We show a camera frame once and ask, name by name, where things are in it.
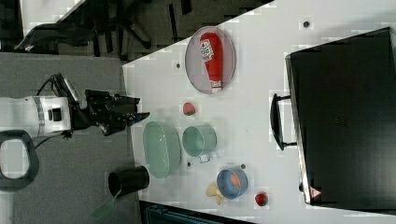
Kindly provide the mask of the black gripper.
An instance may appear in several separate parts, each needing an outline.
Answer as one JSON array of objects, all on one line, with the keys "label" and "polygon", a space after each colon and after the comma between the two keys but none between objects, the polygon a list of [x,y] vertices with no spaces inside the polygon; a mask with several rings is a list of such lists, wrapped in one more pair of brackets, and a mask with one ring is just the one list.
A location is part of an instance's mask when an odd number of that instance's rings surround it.
[{"label": "black gripper", "polygon": [[123,131],[149,117],[150,113],[138,113],[139,98],[111,95],[108,91],[85,90],[87,106],[74,106],[71,113],[73,131],[91,126],[99,127],[104,136]]}]

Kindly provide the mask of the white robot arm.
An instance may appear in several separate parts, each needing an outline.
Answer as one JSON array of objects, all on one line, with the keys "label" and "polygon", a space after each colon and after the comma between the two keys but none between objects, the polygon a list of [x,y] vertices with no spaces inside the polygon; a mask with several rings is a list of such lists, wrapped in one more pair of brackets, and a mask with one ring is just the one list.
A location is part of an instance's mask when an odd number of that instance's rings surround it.
[{"label": "white robot arm", "polygon": [[85,106],[72,96],[28,96],[1,99],[1,142],[18,140],[26,150],[28,168],[20,177],[1,174],[1,190],[17,191],[33,182],[39,170],[34,140],[37,137],[69,137],[74,131],[91,126],[103,135],[123,131],[146,119],[148,112],[138,112],[138,98],[86,90]]}]

